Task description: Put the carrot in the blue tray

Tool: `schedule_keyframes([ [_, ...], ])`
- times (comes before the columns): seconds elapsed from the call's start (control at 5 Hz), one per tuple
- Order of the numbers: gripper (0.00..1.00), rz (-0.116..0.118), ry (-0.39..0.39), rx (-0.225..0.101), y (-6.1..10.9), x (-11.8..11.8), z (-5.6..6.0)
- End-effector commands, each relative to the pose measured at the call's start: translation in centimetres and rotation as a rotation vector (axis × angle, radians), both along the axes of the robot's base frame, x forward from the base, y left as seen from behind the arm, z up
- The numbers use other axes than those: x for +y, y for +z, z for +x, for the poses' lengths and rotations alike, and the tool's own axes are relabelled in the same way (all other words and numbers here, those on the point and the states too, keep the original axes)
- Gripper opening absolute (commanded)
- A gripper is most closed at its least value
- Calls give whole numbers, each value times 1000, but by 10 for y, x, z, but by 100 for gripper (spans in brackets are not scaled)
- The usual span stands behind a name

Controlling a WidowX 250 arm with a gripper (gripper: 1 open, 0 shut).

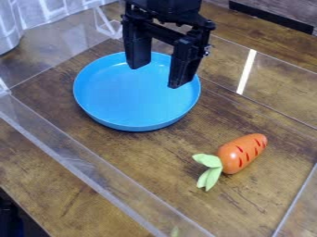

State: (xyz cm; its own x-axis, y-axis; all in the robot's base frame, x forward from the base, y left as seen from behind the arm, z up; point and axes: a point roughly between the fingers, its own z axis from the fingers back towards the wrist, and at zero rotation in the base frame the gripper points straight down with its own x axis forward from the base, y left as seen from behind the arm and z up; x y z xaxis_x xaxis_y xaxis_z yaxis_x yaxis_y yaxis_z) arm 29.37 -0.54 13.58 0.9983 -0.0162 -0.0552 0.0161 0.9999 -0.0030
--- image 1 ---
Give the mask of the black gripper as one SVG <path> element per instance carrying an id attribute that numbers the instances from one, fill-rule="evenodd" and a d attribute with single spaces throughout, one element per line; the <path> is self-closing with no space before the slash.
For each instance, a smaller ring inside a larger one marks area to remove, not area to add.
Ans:
<path id="1" fill-rule="evenodd" d="M 151 61 L 153 39 L 174 47 L 169 87 L 193 80 L 216 24 L 200 14 L 202 0 L 125 0 L 122 15 L 126 62 L 133 69 Z"/>

